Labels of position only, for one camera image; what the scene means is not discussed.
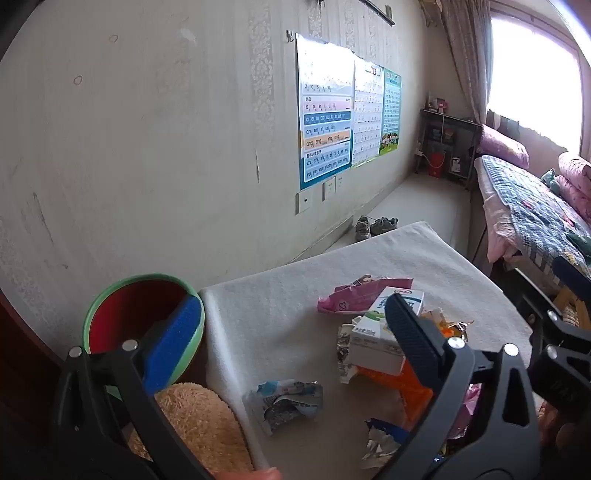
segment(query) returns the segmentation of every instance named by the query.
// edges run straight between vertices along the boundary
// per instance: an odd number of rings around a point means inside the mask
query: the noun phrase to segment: floor
[[[398,218],[398,226],[424,220],[448,245],[464,257],[467,255],[470,194],[459,184],[413,173],[368,215],[372,219],[383,216]],[[354,228],[326,251],[353,243]]]

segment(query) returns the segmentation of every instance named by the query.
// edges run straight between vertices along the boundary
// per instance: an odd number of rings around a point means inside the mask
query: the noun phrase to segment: white tablecloth
[[[316,311],[318,298],[363,274],[413,277],[425,308],[448,319],[476,320],[470,346],[498,350],[515,343],[529,360],[530,329],[501,290],[468,260],[418,222],[349,247],[200,292],[205,305],[207,383],[234,410],[259,469],[278,467],[286,480],[369,479],[360,470],[364,420],[400,419],[398,394],[364,377],[339,382],[336,334],[350,317]],[[318,380],[324,409],[316,421],[296,420],[268,437],[243,395],[266,380]]]

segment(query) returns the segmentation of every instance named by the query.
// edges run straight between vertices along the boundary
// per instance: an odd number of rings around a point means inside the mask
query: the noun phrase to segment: wall stain
[[[261,183],[261,171],[258,166],[258,155],[256,153],[256,148],[255,148],[255,164],[256,164],[256,182],[258,184],[260,184]]]
[[[33,192],[33,202],[35,202],[35,209],[37,210],[37,216],[39,217],[39,220],[41,221],[41,223],[45,227],[45,230],[47,230],[47,234],[49,235],[49,240],[51,240],[51,243],[53,243],[53,237],[51,236],[51,232],[49,231],[49,227],[47,226],[47,223],[45,222],[45,216],[43,215],[43,210],[41,210],[41,203],[39,203],[39,198],[37,197],[37,194],[35,192]]]
[[[14,165],[14,168],[12,169],[12,171],[10,172],[10,177],[9,179],[12,180],[12,178],[14,177],[14,174],[17,172],[18,167],[21,166],[21,162],[22,162],[22,156],[21,158],[18,159],[18,162],[16,165]]]

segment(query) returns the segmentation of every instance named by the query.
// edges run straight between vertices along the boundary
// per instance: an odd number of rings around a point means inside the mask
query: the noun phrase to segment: light switch
[[[312,189],[305,189],[295,194],[295,204],[297,206],[296,215],[307,210],[312,205]]]
[[[322,201],[329,199],[336,193],[336,177],[331,177],[322,184]]]
[[[336,185],[335,185],[335,189],[337,192],[340,192],[341,188],[343,188],[343,174],[339,173],[336,176]]]

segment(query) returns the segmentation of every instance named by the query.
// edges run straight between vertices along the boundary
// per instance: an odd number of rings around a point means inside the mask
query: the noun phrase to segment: pink pillow
[[[530,167],[530,156],[523,145],[486,125],[482,125],[479,151],[482,155],[492,155],[524,170]]]
[[[556,177],[560,185],[560,196],[583,217],[585,222],[591,222],[591,200],[562,175]]]

